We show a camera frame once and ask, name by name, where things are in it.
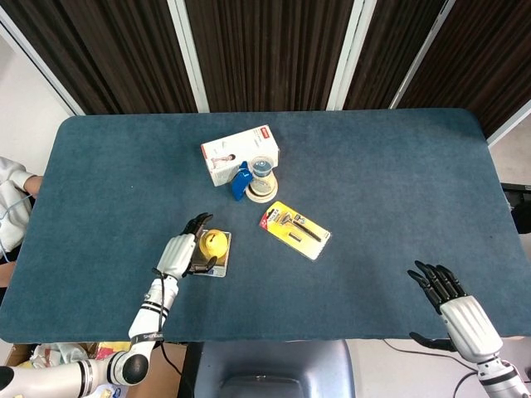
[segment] cardboard box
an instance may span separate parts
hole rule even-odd
[[[18,366],[27,361],[30,359],[31,349],[31,344],[13,344],[11,352],[5,362],[5,366]]]
[[[10,342],[4,342],[0,338],[0,365],[5,365],[7,359],[11,355],[13,345]]]
[[[232,181],[241,163],[257,156],[271,158],[273,167],[279,164],[279,147],[268,125],[204,143],[201,150],[214,187]]]
[[[168,343],[164,344],[164,347],[170,361],[182,370],[186,347]],[[148,375],[140,384],[129,388],[127,398],[175,398],[180,382],[181,377],[164,360],[162,350],[157,348],[151,353]]]

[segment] blue felt tablecloth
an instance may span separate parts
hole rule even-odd
[[[200,144],[269,124],[278,200],[332,232],[316,262],[215,188]],[[531,269],[480,127],[459,109],[83,116],[60,128],[0,310],[9,342],[127,340],[168,239],[233,234],[227,277],[187,277],[169,341],[405,337],[445,329],[407,277],[452,268],[502,335],[531,334]]]

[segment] blue plastic clip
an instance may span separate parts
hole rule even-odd
[[[252,173],[249,171],[247,162],[243,162],[231,182],[232,195],[234,195],[237,201],[243,198],[246,188],[251,181]]]

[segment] cable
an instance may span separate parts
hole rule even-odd
[[[27,195],[25,197],[23,197],[22,199],[19,199],[18,201],[16,201],[15,203],[13,203],[12,205],[10,205],[10,207],[8,207],[6,209],[6,211],[2,214],[2,216],[0,217],[0,221],[3,220],[7,214],[9,213],[9,211],[15,207],[16,205],[18,205],[19,203],[22,203],[23,201],[25,201],[28,197],[30,197],[31,195]],[[0,240],[0,251],[2,251],[2,257],[6,260],[6,263],[9,262],[9,258],[7,257],[7,251],[6,251],[6,248],[3,247],[3,244],[2,244],[2,240]]]
[[[160,272],[158,269],[153,268],[153,272],[157,274],[160,278],[160,284],[161,284],[161,304],[160,304],[160,310],[158,312],[158,332],[161,333],[163,331],[163,310],[164,310],[164,295],[165,295],[165,288],[164,288],[164,275],[162,272]],[[188,387],[190,392],[192,393],[192,398],[194,398],[194,392],[193,387],[188,382],[188,379],[183,376],[183,373],[179,371],[178,367],[170,361],[168,358],[168,354],[166,354],[166,349],[164,348],[164,339],[160,342],[160,348],[163,352],[163,357],[166,360],[166,362],[177,372],[177,374],[181,377],[181,380],[184,381],[184,384]]]
[[[408,350],[402,350],[401,348],[396,348],[396,347],[392,346],[391,344],[389,344],[385,338],[383,339],[383,342],[385,342],[390,348],[392,348],[393,350],[398,351],[398,352],[405,352],[405,353],[407,353],[407,354],[427,355],[427,356],[429,356],[429,357],[450,358],[452,361],[456,361],[456,362],[459,363],[460,365],[462,365],[462,366],[466,367],[467,369],[470,369],[471,371],[474,371],[474,372],[477,373],[477,370],[476,370],[476,369],[474,369],[474,368],[471,367],[471,366],[466,365],[464,362],[461,362],[459,359],[455,359],[454,357],[452,357],[452,356],[450,356],[450,355],[434,354],[434,353],[431,353],[431,352],[421,352],[421,351],[408,351]]]
[[[477,375],[477,371],[471,371],[470,373],[465,374],[463,377],[461,377],[461,380],[457,383],[457,386],[455,386],[454,395],[452,396],[455,398],[457,391],[459,390],[459,387],[461,387],[461,384],[465,382],[466,379],[468,379],[470,376]]]

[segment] clear lid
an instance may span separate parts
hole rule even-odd
[[[273,170],[273,159],[267,156],[258,156],[251,160],[251,171],[257,177],[267,177]]]

